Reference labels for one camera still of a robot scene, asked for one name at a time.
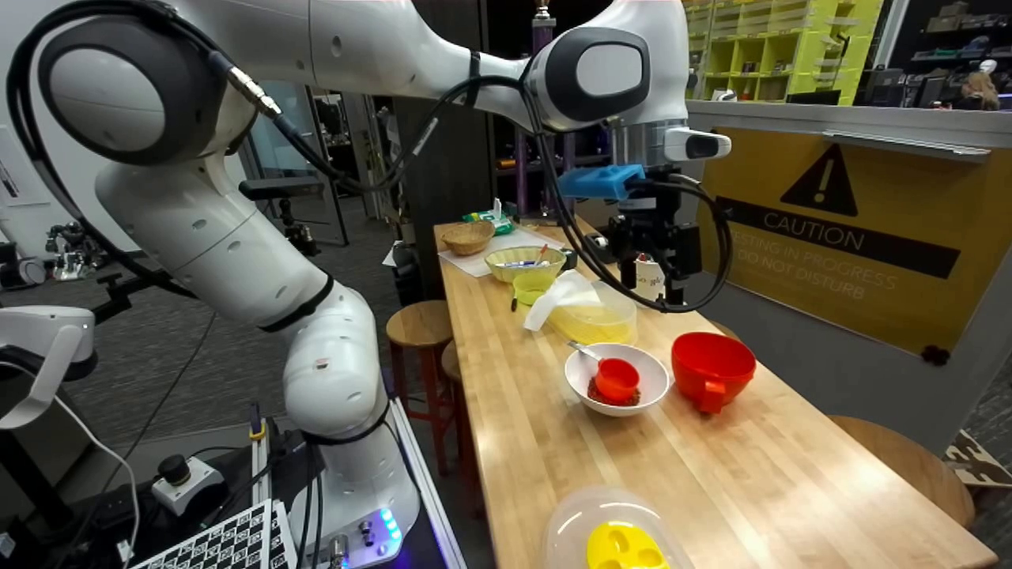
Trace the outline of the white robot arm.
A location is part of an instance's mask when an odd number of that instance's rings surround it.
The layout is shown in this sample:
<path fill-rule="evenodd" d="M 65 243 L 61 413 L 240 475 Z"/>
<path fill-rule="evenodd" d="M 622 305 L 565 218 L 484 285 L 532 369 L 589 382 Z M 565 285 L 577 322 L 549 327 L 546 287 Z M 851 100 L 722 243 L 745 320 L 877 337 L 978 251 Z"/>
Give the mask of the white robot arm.
<path fill-rule="evenodd" d="M 642 130 L 646 165 L 722 157 L 732 143 L 690 125 L 683 0 L 611 0 L 521 60 L 442 37 L 415 0 L 65 0 L 22 35 L 6 115 L 41 179 L 61 179 L 39 132 L 54 116 L 109 161 L 97 204 L 163 276 L 288 341 L 286 412 L 324 454 L 293 526 L 319 552 L 378 565 L 403 552 L 422 498 L 372 310 L 226 168 L 255 116 L 283 115 L 268 78 L 466 104 L 525 130 Z"/>

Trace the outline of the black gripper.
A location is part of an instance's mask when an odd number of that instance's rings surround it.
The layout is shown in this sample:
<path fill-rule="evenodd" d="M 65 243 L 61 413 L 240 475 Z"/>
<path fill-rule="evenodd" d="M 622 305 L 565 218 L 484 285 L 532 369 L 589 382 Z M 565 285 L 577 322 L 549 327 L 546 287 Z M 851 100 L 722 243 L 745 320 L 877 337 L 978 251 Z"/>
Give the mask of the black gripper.
<path fill-rule="evenodd" d="M 622 204 L 614 214 L 614 253 L 621 283 L 635 292 L 635 257 L 646 253 L 663 270 L 668 305 L 683 305 L 683 283 L 703 270 L 699 231 L 674 221 L 674 206 L 658 198 Z"/>

